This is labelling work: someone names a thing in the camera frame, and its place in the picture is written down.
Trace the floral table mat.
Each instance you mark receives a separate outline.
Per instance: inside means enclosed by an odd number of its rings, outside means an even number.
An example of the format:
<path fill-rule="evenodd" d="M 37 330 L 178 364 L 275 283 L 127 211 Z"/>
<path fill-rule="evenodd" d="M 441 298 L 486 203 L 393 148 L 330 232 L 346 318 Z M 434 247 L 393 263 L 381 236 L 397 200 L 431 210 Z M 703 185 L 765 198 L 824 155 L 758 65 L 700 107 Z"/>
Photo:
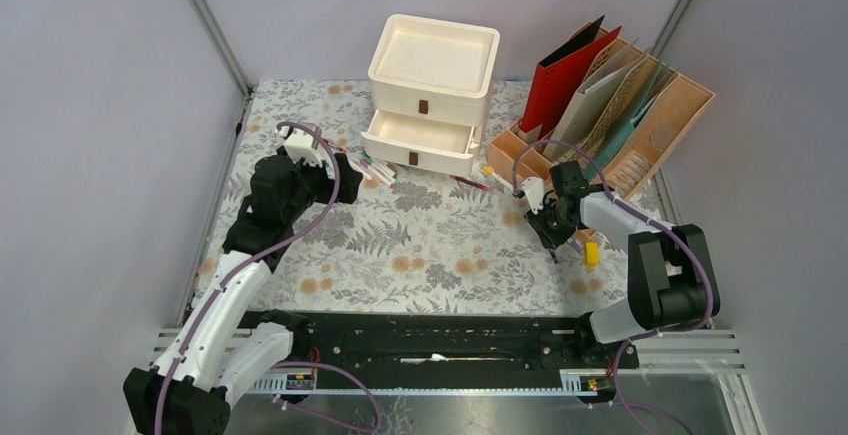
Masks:
<path fill-rule="evenodd" d="M 201 295 L 214 275 L 255 164 L 281 145 L 282 121 L 317 125 L 350 158 L 373 116 L 365 81 L 264 81 L 245 121 L 235 164 L 196 278 Z M 525 221 L 527 204 L 475 167 L 466 179 L 398 168 L 392 187 L 364 180 L 354 204 L 316 205 L 297 222 L 303 237 L 251 301 L 255 311 L 527 314 L 577 316 L 621 299 L 623 252 L 599 240 L 592 271 L 570 246 L 554 263 Z"/>

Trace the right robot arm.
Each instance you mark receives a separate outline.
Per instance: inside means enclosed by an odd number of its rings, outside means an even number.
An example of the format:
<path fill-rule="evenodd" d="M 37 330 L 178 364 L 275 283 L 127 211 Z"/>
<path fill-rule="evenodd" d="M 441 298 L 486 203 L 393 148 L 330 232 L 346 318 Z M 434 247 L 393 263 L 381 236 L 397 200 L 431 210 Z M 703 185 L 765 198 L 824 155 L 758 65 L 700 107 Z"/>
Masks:
<path fill-rule="evenodd" d="M 613 343 L 665 329 L 704 326 L 721 306 L 706 236 L 694 224 L 651 218 L 604 183 L 592 184 L 576 162 L 559 163 L 549 181 L 527 177 L 516 190 L 526 219 L 549 252 L 578 230 L 594 229 L 627 256 L 625 297 L 581 316 L 575 357 L 597 367 Z"/>

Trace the white three-drawer organizer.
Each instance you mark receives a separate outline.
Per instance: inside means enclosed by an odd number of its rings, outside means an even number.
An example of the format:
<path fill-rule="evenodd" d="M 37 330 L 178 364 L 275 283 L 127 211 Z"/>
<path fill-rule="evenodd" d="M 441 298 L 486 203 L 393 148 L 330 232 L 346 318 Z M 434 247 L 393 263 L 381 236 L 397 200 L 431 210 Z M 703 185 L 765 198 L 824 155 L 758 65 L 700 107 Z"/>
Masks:
<path fill-rule="evenodd" d="M 489 117 L 500 34 L 394 14 L 368 69 L 374 116 L 365 152 L 384 162 L 468 177 Z"/>

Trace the teal folder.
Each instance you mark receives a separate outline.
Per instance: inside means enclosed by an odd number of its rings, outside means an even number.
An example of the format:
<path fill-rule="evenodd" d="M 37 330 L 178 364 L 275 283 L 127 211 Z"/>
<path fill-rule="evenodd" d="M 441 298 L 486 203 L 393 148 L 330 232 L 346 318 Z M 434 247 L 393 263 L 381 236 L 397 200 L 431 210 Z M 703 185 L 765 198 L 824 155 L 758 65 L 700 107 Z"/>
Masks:
<path fill-rule="evenodd" d="M 644 117 L 647 111 L 645 106 L 651 104 L 652 93 L 658 86 L 662 88 L 674 74 L 665 63 L 655 63 L 653 60 L 640 63 L 639 72 L 625 97 L 626 104 L 603 132 L 603 137 L 592 146 L 592 157 L 599 167 L 605 169 L 618 154 Z"/>

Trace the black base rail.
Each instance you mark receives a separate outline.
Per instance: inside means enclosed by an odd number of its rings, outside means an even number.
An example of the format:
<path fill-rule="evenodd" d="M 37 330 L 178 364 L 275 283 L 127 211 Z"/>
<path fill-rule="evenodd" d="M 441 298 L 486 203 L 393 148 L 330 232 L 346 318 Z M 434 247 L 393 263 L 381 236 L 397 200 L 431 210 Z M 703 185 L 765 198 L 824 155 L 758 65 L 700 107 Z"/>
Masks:
<path fill-rule="evenodd" d="M 556 392 L 595 396 L 636 351 L 587 316 L 196 312 L 156 362 L 180 387 L 234 403 L 285 396 Z"/>

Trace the orange plastic file rack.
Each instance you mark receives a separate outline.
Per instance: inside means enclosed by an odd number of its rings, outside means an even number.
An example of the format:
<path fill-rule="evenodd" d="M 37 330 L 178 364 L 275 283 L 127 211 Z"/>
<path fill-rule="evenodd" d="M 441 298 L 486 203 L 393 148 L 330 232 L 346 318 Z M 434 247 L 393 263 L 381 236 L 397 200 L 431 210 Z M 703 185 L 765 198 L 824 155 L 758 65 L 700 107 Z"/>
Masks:
<path fill-rule="evenodd" d="M 633 43 L 621 38 L 620 33 L 617 39 Z M 605 179 L 610 188 L 624 198 L 639 192 L 658 172 L 714 98 L 712 91 L 651 55 L 649 50 L 642 51 L 644 57 L 625 77 L 590 133 L 577 145 L 551 140 L 549 134 L 553 129 L 534 142 L 523 141 L 518 135 L 522 117 L 492 140 L 487 164 L 512 182 L 528 176 L 548 180 L 549 170 L 555 163 L 576 161 L 593 183 Z M 644 60 L 665 63 L 675 74 L 667 79 L 662 88 L 658 86 L 652 93 L 651 104 L 645 106 L 647 111 L 635 132 L 603 169 L 592 157 L 592 146 L 603 137 L 603 132 L 626 104 L 629 86 Z"/>

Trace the beige folder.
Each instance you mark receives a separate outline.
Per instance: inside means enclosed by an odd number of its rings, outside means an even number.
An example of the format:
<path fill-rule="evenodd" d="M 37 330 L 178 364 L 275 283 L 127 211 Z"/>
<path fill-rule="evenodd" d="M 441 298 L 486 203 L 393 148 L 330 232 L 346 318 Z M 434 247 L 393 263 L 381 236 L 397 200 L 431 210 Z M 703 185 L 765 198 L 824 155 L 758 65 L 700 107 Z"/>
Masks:
<path fill-rule="evenodd" d="M 581 142 L 596 125 L 625 77 L 643 57 L 642 50 L 622 39 L 601 50 L 549 138 L 574 145 Z"/>

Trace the dark red pen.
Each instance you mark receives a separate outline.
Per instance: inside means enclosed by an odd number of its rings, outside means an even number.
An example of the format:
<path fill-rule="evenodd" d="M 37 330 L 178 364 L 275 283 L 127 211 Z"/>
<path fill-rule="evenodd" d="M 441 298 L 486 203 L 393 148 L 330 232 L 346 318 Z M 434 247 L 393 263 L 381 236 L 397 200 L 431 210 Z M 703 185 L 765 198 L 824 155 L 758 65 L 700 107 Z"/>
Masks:
<path fill-rule="evenodd" d="M 482 191 L 485 191 L 485 192 L 489 192 L 489 193 L 494 192 L 494 190 L 491 187 L 486 186 L 486 185 L 479 183 L 479 182 L 475 182 L 473 180 L 469 180 L 469 179 L 466 179 L 466 178 L 463 178 L 463 177 L 460 177 L 460 176 L 456 176 L 456 175 L 450 175 L 450 178 L 461 183 L 461 184 L 464 184 L 464 185 L 467 185 L 467 186 L 470 186 L 470 187 L 474 187 L 476 189 L 479 189 L 479 190 L 482 190 Z"/>

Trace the yellow eraser block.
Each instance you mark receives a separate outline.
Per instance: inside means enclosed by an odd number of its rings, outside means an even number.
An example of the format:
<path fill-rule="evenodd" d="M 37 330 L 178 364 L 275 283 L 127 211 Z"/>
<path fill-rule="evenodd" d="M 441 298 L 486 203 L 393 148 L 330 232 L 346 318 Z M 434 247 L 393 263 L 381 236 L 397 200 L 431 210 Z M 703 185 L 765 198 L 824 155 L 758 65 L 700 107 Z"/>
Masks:
<path fill-rule="evenodd" d="M 583 246 L 584 266 L 592 271 L 600 264 L 600 248 L 594 241 L 587 241 Z"/>

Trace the purple capped white marker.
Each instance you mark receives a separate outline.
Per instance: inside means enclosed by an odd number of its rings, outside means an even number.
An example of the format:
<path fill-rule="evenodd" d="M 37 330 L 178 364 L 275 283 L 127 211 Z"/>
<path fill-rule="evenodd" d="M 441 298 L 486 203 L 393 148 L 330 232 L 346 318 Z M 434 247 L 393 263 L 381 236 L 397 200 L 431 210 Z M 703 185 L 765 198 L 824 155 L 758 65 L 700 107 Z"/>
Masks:
<path fill-rule="evenodd" d="M 574 239 L 571 239 L 571 240 L 569 241 L 569 245 L 570 245 L 570 246 L 571 246 L 571 247 L 572 247 L 572 248 L 573 248 L 573 249 L 574 249 L 577 253 L 583 253 L 583 246 L 582 246 L 582 244 L 581 244 L 581 243 L 579 243 L 578 241 L 576 241 L 576 240 L 574 240 Z"/>

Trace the red folder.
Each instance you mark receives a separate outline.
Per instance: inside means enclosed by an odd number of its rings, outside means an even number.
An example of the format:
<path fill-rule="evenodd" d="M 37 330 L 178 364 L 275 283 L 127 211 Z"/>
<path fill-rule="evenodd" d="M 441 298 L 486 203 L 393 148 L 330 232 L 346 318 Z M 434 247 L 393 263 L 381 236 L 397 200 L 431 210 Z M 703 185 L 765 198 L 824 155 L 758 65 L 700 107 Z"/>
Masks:
<path fill-rule="evenodd" d="M 621 26 L 601 34 L 604 16 L 586 24 L 536 66 L 519 137 L 534 142 L 554 129 L 595 58 L 617 38 Z"/>

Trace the yellow capped white marker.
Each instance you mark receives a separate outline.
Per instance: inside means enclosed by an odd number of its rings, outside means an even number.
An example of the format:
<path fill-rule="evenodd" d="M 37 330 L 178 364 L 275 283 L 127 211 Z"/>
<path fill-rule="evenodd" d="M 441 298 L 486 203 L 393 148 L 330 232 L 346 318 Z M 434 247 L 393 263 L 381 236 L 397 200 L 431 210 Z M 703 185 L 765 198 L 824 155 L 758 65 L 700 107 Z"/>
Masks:
<path fill-rule="evenodd" d="M 502 185 L 508 193 L 514 192 L 513 184 L 503 178 L 501 175 L 499 175 L 492 167 L 484 165 L 482 167 L 482 171 L 487 177 L 497 181 L 500 185 Z"/>

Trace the green capped marker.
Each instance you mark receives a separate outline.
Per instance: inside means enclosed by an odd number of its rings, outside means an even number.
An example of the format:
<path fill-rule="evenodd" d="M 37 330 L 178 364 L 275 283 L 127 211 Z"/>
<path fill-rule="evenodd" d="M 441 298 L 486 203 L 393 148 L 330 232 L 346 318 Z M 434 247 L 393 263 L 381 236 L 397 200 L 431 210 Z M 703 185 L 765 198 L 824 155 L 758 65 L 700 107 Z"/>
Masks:
<path fill-rule="evenodd" d="M 375 170 L 379 170 L 387 178 L 392 180 L 397 179 L 397 173 L 393 169 L 391 169 L 386 163 L 374 159 L 367 153 L 364 153 L 363 157 Z"/>

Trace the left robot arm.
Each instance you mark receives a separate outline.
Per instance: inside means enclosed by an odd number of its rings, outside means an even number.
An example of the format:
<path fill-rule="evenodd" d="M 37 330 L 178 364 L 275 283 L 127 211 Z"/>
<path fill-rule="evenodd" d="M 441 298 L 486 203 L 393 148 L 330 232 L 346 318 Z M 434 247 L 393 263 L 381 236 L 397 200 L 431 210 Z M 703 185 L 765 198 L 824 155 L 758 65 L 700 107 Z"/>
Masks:
<path fill-rule="evenodd" d="M 354 203 L 362 179 L 344 153 L 312 166 L 280 149 L 256 163 L 200 305 L 152 366 L 132 369 L 124 381 L 137 433 L 221 434 L 232 408 L 272 365 L 307 359 L 311 342 L 298 321 L 262 322 L 232 353 L 226 346 L 296 239 L 300 216 L 316 203 Z"/>

